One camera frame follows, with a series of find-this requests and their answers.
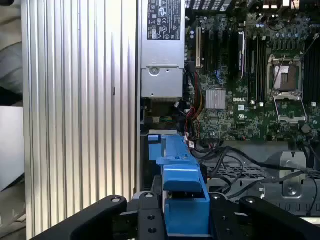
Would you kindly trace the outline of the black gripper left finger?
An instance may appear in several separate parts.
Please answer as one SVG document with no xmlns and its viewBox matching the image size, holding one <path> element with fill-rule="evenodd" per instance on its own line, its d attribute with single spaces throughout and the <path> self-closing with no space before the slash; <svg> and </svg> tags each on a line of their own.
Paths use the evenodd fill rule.
<svg viewBox="0 0 320 240">
<path fill-rule="evenodd" d="M 131 201 L 110 195 L 34 237 L 36 240 L 165 240 L 161 177 Z"/>
</svg>

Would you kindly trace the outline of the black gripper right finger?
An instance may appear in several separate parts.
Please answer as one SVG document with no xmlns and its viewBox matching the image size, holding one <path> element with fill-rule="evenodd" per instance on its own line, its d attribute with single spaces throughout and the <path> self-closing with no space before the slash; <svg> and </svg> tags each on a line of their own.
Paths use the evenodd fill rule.
<svg viewBox="0 0 320 240">
<path fill-rule="evenodd" d="M 210 194 L 211 235 L 214 240 L 318 240 L 320 228 L 265 200 L 242 197 L 233 203 Z"/>
</svg>

